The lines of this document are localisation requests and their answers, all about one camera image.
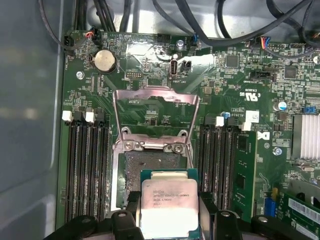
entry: wire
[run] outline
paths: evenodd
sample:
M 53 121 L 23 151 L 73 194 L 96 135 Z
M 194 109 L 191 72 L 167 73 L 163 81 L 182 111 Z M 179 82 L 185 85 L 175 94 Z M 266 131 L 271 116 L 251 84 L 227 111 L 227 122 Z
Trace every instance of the wire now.
M 280 18 L 284 15 L 284 13 L 277 7 L 274 0 L 266 0 L 266 6 L 269 9 L 269 12 L 276 18 Z M 288 19 L 283 21 L 285 24 L 288 24 L 292 28 L 294 28 L 299 36 L 300 42 L 304 42 L 304 38 L 302 36 L 301 28 L 302 26 L 293 18 L 289 17 Z
M 79 7 L 79 30 L 86 30 L 87 22 L 87 0 L 80 0 Z
M 224 15 L 223 15 L 223 9 L 224 9 L 224 3 L 226 0 L 218 0 L 218 9 L 217 9 L 217 20 L 218 20 L 218 25 L 220 28 L 220 31 L 222 33 L 222 35 L 226 38 L 226 39 L 230 39 L 231 36 L 229 35 L 227 29 L 226 29 L 226 25 L 224 23 Z
M 305 11 L 305 14 L 303 16 L 303 21 L 302 21 L 302 36 L 303 36 L 303 40 L 309 44 L 310 46 L 314 47 L 314 48 L 320 48 L 320 42 L 317 41 L 312 41 L 310 39 L 307 38 L 306 36 L 306 24 L 307 24 L 307 21 L 308 21 L 308 18 L 309 18 L 309 15 L 310 15 L 310 12 L 311 12 L 311 9 L 312 9 L 312 6 L 314 4 L 315 0 L 312 0 L 312 2 L 309 4 L 309 6 L 306 8 L 306 11 Z
M 152 0 L 153 6 L 155 8 L 155 10 L 165 19 L 167 20 L 169 23 L 173 24 L 174 26 L 176 26 L 178 29 L 180 29 L 181 31 L 185 32 L 186 34 L 192 36 L 194 34 L 194 32 L 188 30 L 186 27 L 182 26 L 180 23 L 178 23 L 176 20 L 174 20 L 172 17 L 170 17 L 159 5 L 159 3 L 157 2 L 157 0 Z
M 52 31 L 47 16 L 46 16 L 46 12 L 45 12 L 45 8 L 44 8 L 44 2 L 43 0 L 38 0 L 38 4 L 39 4 L 39 9 L 40 9 L 40 15 L 42 18 L 42 21 L 44 23 L 44 26 L 46 28 L 46 30 L 48 31 L 49 35 L 51 36 L 51 38 L 62 48 L 64 48 L 65 50 L 69 50 L 69 51 L 73 51 L 77 48 L 79 48 L 87 39 L 85 37 L 83 37 L 82 39 L 80 39 L 74 46 L 68 46 L 63 44 L 54 34 L 54 32 Z
M 307 52 L 304 52 L 304 53 L 301 53 L 298 55 L 293 55 L 293 56 L 281 55 L 281 54 L 274 52 L 268 48 L 268 44 L 269 44 L 270 39 L 271 39 L 270 37 L 265 37 L 265 36 L 261 37 L 262 49 L 265 50 L 267 53 L 269 53 L 275 57 L 281 58 L 281 59 L 300 59 L 303 57 L 308 57 L 309 55 L 313 54 L 317 50 L 317 48 L 313 48 L 310 51 L 307 51 Z
M 109 30 L 111 32 L 116 32 L 116 27 L 114 25 L 114 20 L 113 20 L 113 18 L 111 16 L 111 12 L 110 12 L 108 4 L 106 3 L 106 0 L 100 0 L 99 2 L 101 4 L 101 8 L 102 8 L 102 10 L 104 12 L 104 15 L 106 17 L 106 23 L 107 23 L 107 26 L 109 27 Z
M 107 19 L 106 19 L 106 16 L 104 14 L 104 11 L 102 10 L 101 5 L 100 5 L 98 0 L 93 0 L 93 2 L 94 2 L 94 5 L 95 5 L 95 8 L 96 8 L 96 12 L 98 14 L 98 17 L 100 19 L 102 29 L 105 32 L 107 32 L 109 29 L 108 29 Z
M 123 16 L 122 16 L 120 27 L 119 27 L 119 32 L 127 31 L 130 12 L 131 12 L 131 0 L 124 0 Z
M 237 37 L 237 38 L 232 38 L 232 39 L 217 39 L 217 38 L 216 39 L 208 39 L 207 35 L 204 33 L 204 31 L 199 26 L 197 20 L 195 19 L 195 16 L 192 14 L 186 0 L 175 0 L 184 19 L 189 23 L 189 25 L 192 27 L 192 29 L 199 35 L 200 39 L 205 44 L 207 44 L 209 46 L 213 46 L 213 47 L 227 47 L 230 45 L 238 44 L 243 41 L 248 41 L 250 39 L 261 36 L 261 35 L 269 32 L 270 30 L 274 29 L 275 27 L 277 27 L 284 20 L 291 17 L 293 14 L 298 12 L 300 9 L 302 9 L 304 6 L 308 5 L 312 1 L 314 1 L 314 0 L 302 0 L 296 6 L 294 6 L 292 9 L 290 9 L 288 12 L 286 12 L 284 15 L 282 15 L 281 17 L 279 17 L 275 21 L 271 22 L 267 26 L 265 26 L 257 31 L 249 33 L 247 35 Z

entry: integrated circuit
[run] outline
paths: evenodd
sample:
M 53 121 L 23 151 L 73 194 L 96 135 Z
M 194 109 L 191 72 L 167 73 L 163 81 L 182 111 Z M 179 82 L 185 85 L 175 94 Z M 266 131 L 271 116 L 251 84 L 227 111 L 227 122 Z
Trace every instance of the integrated circuit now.
M 285 79 L 297 79 L 297 67 L 295 67 L 295 66 L 285 66 L 285 68 L 284 68 L 284 78 Z
M 227 68 L 238 68 L 239 67 L 239 57 L 237 55 L 227 55 L 225 66 Z

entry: screw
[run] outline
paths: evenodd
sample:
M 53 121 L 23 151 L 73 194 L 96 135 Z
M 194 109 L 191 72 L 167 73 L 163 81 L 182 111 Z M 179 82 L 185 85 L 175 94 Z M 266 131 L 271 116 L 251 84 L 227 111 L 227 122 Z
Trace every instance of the screw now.
M 230 213 L 228 213 L 227 211 L 223 211 L 221 215 L 224 217 L 230 217 Z
M 131 150 L 134 148 L 134 143 L 132 141 L 126 141 L 124 143 L 124 149 Z
M 177 154 L 181 153 L 184 147 L 181 144 L 177 144 L 174 146 L 173 151 Z
M 282 149 L 280 147 L 275 147 L 272 152 L 274 155 L 280 156 L 282 154 Z
M 79 80 L 84 79 L 85 77 L 85 74 L 83 71 L 77 71 L 75 75 L 76 75 L 76 78 Z
M 266 217 L 264 217 L 264 216 L 258 217 L 258 220 L 259 220 L 260 222 L 263 222 L 263 223 L 267 223 L 267 222 L 268 222 L 268 219 L 267 219 Z
M 175 45 L 176 45 L 176 47 L 177 47 L 179 50 L 181 50 L 181 49 L 184 48 L 185 42 L 180 39 L 180 40 L 176 41 Z

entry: capacitor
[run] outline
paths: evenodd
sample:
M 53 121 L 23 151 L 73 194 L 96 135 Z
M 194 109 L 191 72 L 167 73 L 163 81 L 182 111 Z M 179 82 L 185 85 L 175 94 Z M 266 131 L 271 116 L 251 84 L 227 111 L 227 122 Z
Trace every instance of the capacitor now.
M 277 102 L 274 103 L 273 109 L 276 112 L 285 111 L 287 109 L 287 104 L 286 104 L 285 101 L 277 101 Z
M 227 112 L 227 111 L 223 111 L 220 115 L 224 117 L 224 119 L 228 119 L 231 117 L 230 112 Z

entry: heatsink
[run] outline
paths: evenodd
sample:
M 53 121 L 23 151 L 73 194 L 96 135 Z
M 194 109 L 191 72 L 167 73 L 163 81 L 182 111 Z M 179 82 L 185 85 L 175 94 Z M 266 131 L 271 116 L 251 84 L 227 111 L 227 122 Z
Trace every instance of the heatsink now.
M 294 116 L 292 157 L 304 160 L 320 159 L 320 116 Z

